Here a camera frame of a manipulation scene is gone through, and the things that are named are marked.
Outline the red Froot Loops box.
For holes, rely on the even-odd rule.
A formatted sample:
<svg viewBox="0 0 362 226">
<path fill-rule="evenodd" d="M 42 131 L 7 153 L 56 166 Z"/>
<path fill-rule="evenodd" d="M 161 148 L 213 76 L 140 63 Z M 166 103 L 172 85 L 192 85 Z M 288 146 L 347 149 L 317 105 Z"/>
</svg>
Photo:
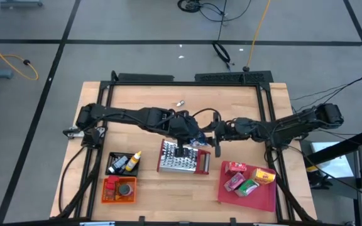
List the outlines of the red Froot Loops box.
<svg viewBox="0 0 362 226">
<path fill-rule="evenodd" d="M 230 161 L 224 167 L 224 174 L 231 176 L 237 173 L 244 173 L 246 170 L 247 166 L 245 163 Z"/>
</svg>

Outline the yellow-orange small carton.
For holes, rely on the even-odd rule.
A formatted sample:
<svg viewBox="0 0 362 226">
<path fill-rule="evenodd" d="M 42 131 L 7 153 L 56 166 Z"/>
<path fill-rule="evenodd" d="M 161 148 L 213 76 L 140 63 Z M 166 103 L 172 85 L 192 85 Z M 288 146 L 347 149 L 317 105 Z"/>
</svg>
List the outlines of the yellow-orange small carton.
<svg viewBox="0 0 362 226">
<path fill-rule="evenodd" d="M 261 168 L 256 168 L 251 173 L 251 179 L 260 185 L 272 183 L 276 178 L 275 173 L 267 172 Z"/>
</svg>

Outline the purple Raisin Bran box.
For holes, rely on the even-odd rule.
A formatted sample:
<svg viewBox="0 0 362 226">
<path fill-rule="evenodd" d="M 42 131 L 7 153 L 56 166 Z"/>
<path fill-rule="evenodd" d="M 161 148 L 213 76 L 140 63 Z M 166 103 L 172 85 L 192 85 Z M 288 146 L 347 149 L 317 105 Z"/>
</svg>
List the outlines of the purple Raisin Bran box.
<svg viewBox="0 0 362 226">
<path fill-rule="evenodd" d="M 227 182 L 225 182 L 225 184 L 223 185 L 223 187 L 227 190 L 227 191 L 234 191 L 235 189 L 238 188 L 238 186 L 240 186 L 244 181 L 246 180 L 246 178 L 243 176 L 243 174 L 241 173 L 236 173 L 234 176 L 232 176 Z"/>
</svg>

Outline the black plastic basket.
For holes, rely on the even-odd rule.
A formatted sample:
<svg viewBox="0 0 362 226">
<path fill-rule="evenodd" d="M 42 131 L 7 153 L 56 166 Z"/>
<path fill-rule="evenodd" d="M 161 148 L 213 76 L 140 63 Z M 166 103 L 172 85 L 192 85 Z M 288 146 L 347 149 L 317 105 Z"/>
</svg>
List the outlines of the black plastic basket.
<svg viewBox="0 0 362 226">
<path fill-rule="evenodd" d="M 127 157 L 127 161 L 131 159 L 133 156 L 133 153 L 117 153 L 117 152 L 110 152 L 108 159 L 107 159 L 107 165 L 105 170 L 105 175 L 116 175 L 116 176 L 134 176 L 137 177 L 138 175 L 138 168 L 139 163 L 136 163 L 135 167 L 131 171 L 126 171 L 125 169 L 121 169 L 120 171 L 111 171 L 109 168 L 120 158 L 123 156 Z"/>
</svg>

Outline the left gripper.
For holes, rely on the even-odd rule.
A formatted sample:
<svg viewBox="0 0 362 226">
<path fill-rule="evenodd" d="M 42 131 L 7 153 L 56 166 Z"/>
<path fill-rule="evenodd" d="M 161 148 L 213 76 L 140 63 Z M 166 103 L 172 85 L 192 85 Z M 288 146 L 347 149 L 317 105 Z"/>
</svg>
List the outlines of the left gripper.
<svg viewBox="0 0 362 226">
<path fill-rule="evenodd" d="M 188 145 L 190 140 L 206 140 L 206 135 L 199 129 L 197 121 L 187 111 L 175 112 L 169 117 L 166 137 L 177 140 L 175 157 L 187 155 L 184 145 Z"/>
</svg>

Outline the red plastic tray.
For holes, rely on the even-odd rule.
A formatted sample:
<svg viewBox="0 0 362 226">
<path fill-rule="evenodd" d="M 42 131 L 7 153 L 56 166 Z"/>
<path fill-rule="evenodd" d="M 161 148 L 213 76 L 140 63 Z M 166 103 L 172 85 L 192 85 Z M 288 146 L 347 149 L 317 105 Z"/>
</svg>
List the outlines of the red plastic tray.
<svg viewBox="0 0 362 226">
<path fill-rule="evenodd" d="M 233 177 L 226 174 L 225 168 L 228 163 L 229 161 L 221 163 L 217 200 L 222 203 L 274 212 L 276 208 L 276 180 L 267 185 L 260 185 L 248 196 L 238 196 L 234 191 L 227 191 L 224 187 L 224 184 Z"/>
</svg>

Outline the black perforated panel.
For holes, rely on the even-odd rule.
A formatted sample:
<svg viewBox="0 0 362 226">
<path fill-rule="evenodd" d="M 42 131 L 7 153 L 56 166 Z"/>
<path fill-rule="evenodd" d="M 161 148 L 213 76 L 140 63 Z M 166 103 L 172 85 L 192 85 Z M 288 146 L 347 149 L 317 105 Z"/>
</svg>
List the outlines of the black perforated panel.
<svg viewBox="0 0 362 226">
<path fill-rule="evenodd" d="M 196 82 L 219 82 L 219 83 L 273 83 L 271 71 L 249 71 L 249 72 L 222 72 L 222 73 L 197 73 Z"/>
</svg>

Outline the yellow squeeze bottle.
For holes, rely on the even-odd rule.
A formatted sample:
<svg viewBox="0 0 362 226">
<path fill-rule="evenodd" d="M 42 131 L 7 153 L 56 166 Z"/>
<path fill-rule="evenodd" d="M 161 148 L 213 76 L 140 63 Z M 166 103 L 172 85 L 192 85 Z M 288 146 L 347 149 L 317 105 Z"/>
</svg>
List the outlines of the yellow squeeze bottle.
<svg viewBox="0 0 362 226">
<path fill-rule="evenodd" d="M 125 166 L 126 171 L 132 171 L 141 158 L 141 151 L 134 154 Z"/>
</svg>

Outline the red-framed metal box grater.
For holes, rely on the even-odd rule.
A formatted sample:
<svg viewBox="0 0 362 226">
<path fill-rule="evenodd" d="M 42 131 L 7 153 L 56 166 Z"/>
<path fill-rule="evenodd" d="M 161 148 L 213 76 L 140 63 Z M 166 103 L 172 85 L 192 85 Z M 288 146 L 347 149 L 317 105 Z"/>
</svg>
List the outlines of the red-framed metal box grater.
<svg viewBox="0 0 362 226">
<path fill-rule="evenodd" d="M 160 147 L 156 171 L 172 173 L 209 174 L 211 153 L 163 140 Z"/>
</svg>

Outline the blue Frosted Flakes box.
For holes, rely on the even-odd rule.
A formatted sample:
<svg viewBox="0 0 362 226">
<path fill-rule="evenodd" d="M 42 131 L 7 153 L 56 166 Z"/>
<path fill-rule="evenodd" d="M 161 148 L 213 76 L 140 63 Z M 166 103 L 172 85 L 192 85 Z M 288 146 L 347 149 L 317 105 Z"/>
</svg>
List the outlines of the blue Frosted Flakes box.
<svg viewBox="0 0 362 226">
<path fill-rule="evenodd" d="M 188 145 L 192 148 L 203 148 L 208 146 L 209 144 L 207 143 L 205 138 L 193 138 L 189 141 Z"/>
</svg>

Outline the patterned spice tin red lid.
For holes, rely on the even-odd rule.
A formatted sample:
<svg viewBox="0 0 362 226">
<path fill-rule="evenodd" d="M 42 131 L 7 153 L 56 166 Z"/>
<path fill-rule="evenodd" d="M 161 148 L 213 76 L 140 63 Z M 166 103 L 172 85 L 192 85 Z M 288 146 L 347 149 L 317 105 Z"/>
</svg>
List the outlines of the patterned spice tin red lid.
<svg viewBox="0 0 362 226">
<path fill-rule="evenodd" d="M 116 184 L 119 182 L 119 177 L 115 175 L 110 175 L 105 179 L 105 189 L 107 191 L 115 191 Z"/>
</svg>

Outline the large black food colouring bottle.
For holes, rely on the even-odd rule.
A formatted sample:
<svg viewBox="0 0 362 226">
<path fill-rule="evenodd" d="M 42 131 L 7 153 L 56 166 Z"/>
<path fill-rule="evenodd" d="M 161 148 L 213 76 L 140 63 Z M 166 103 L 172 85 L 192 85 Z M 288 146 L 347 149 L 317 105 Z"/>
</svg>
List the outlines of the large black food colouring bottle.
<svg viewBox="0 0 362 226">
<path fill-rule="evenodd" d="M 110 174 L 122 174 L 125 170 L 125 166 L 128 162 L 127 156 L 122 156 L 121 158 L 116 158 L 113 163 L 108 167 L 107 172 Z"/>
</svg>

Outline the green packet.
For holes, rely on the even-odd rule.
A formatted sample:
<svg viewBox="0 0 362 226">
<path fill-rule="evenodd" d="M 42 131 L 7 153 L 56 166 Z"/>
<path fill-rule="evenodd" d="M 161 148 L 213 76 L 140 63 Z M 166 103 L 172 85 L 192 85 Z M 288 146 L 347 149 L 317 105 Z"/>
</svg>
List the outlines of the green packet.
<svg viewBox="0 0 362 226">
<path fill-rule="evenodd" d="M 245 180 L 242 184 L 240 184 L 237 189 L 235 189 L 235 194 L 240 197 L 248 196 L 252 191 L 257 189 L 259 184 L 252 179 Z"/>
</svg>

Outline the white sheet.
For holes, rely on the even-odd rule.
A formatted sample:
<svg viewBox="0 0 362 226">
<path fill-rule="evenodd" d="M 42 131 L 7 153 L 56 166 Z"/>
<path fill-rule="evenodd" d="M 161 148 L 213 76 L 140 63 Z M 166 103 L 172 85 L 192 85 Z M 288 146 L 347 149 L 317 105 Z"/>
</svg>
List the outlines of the white sheet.
<svg viewBox="0 0 362 226">
<path fill-rule="evenodd" d="M 312 142 L 310 143 L 310 148 L 313 153 L 316 153 L 335 144 L 337 144 L 337 142 Z M 332 160 L 320 163 L 317 167 L 335 178 L 349 178 L 354 176 L 345 156 L 339 156 Z"/>
</svg>

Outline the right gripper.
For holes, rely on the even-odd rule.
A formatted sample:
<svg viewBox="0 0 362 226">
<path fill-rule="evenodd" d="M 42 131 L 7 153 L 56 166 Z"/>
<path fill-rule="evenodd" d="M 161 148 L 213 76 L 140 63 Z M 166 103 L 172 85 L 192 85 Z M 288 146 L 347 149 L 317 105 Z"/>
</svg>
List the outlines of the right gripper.
<svg viewBox="0 0 362 226">
<path fill-rule="evenodd" d="M 207 137 L 206 143 L 215 147 L 215 157 L 221 156 L 221 141 L 242 141 L 253 136 L 257 130 L 257 122 L 245 118 L 238 117 L 230 121 L 223 121 L 218 112 L 213 113 L 214 121 L 208 126 L 201 128 L 202 132 L 214 131 L 214 137 Z"/>
</svg>

